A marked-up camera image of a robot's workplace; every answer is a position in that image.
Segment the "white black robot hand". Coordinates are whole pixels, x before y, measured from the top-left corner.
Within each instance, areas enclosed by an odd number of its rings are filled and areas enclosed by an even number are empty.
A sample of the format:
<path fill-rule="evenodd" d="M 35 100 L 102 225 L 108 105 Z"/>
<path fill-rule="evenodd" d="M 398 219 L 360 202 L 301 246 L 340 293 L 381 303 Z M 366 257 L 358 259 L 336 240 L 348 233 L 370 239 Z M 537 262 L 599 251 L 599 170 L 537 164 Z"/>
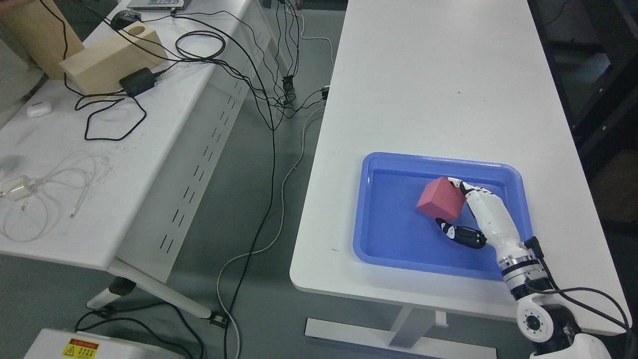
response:
<path fill-rule="evenodd" d="M 515 270 L 542 271 L 538 259 L 520 241 L 515 223 L 498 195 L 462 179 L 448 177 L 447 180 L 465 196 L 470 212 L 479 227 L 473 229 L 453 225 L 437 218 L 437 225 L 449 239 L 474 249 L 492 246 L 496 251 L 497 264 L 503 276 Z"/>

